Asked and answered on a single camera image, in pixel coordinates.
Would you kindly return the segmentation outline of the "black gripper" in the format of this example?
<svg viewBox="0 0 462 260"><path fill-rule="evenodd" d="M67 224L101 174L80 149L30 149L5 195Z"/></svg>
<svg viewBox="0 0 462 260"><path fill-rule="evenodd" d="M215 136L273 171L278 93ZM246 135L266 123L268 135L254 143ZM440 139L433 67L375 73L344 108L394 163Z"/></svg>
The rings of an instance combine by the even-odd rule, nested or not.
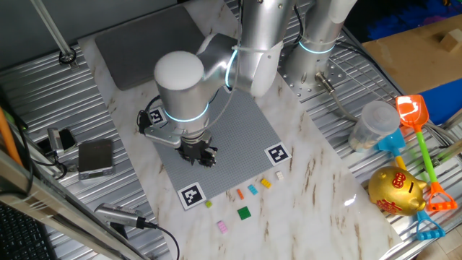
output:
<svg viewBox="0 0 462 260"><path fill-rule="evenodd" d="M209 134L202 134L196 139L182 137L180 147L176 149L179 155L191 165L198 161L204 167L212 167L216 164L218 149L211 147L212 137Z"/></svg>

